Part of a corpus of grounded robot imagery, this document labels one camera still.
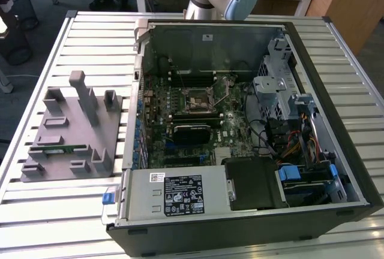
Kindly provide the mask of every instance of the small green circuit board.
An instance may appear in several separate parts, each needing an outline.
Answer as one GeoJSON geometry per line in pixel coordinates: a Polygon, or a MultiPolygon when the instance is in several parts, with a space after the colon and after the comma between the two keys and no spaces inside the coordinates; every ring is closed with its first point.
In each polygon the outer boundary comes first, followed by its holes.
{"type": "MultiPolygon", "coordinates": [[[[226,74],[218,76],[219,82],[226,74]]],[[[215,108],[222,114],[221,128],[211,129],[209,143],[194,146],[175,146],[172,137],[168,136],[172,125],[167,120],[170,114],[183,110],[186,105],[181,88],[171,88],[168,81],[152,76],[146,81],[146,88],[151,88],[154,97],[145,100],[146,109],[156,110],[156,114],[147,115],[147,137],[149,140],[148,168],[188,167],[189,158],[199,157],[198,165],[216,165],[214,150],[216,147],[229,147],[232,156],[253,156],[254,148],[250,132],[244,120],[244,112],[241,110],[241,98],[244,97],[243,83],[235,83],[229,88],[229,96],[220,101],[215,108]],[[172,105],[172,98],[177,94],[177,101],[172,105]],[[179,158],[177,163],[166,164],[166,159],[179,158]]],[[[213,98],[217,102],[226,94],[225,86],[216,84],[213,88],[213,98]]]]}

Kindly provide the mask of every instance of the warning label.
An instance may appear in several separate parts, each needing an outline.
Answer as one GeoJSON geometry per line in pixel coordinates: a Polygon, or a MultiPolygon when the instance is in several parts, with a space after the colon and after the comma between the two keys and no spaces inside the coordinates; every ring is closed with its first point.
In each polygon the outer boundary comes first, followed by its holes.
{"type": "Polygon", "coordinates": [[[204,213],[201,175],[164,178],[164,214],[166,216],[204,213]]]}

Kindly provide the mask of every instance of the white sticker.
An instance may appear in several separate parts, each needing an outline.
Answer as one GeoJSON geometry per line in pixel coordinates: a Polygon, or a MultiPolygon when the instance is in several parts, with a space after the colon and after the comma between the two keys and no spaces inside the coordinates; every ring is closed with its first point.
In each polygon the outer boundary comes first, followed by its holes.
{"type": "Polygon", "coordinates": [[[213,41],[214,35],[213,34],[203,34],[203,41],[213,41]]]}
{"type": "Polygon", "coordinates": [[[150,173],[149,181],[150,182],[164,182],[165,173],[150,173]]]}

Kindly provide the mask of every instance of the motherboard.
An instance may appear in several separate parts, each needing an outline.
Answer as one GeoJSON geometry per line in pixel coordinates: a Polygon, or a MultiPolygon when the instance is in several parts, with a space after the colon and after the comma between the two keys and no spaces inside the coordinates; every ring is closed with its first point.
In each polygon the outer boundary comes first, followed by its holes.
{"type": "Polygon", "coordinates": [[[145,77],[148,168],[220,165],[254,155],[244,118],[245,85],[234,74],[145,77]]]}

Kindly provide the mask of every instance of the slotted metal surface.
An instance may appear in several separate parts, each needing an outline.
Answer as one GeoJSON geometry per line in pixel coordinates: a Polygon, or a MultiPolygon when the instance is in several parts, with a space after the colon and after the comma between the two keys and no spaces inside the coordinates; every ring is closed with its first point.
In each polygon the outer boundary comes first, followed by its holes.
{"type": "MultiPolygon", "coordinates": [[[[79,12],[66,19],[48,58],[36,90],[26,108],[12,144],[0,167],[1,258],[128,258],[107,235],[101,224],[101,195],[108,186],[120,183],[125,124],[134,64],[134,22],[137,13],[79,12]],[[114,89],[124,97],[115,177],[105,179],[20,182],[28,144],[45,110],[41,102],[47,87],[60,87],[65,96],[76,96],[69,87],[72,70],[83,70],[86,84],[96,95],[114,89]]],[[[178,14],[156,18],[180,19],[178,14]]],[[[320,18],[251,17],[270,21],[292,21],[356,144],[374,183],[384,194],[384,109],[382,99],[342,40],[320,18]]],[[[308,88],[304,76],[304,88],[308,88]]],[[[116,216],[114,206],[108,215],[116,216]]],[[[230,248],[160,258],[383,258],[384,210],[359,222],[343,224],[318,239],[230,248]]]]}

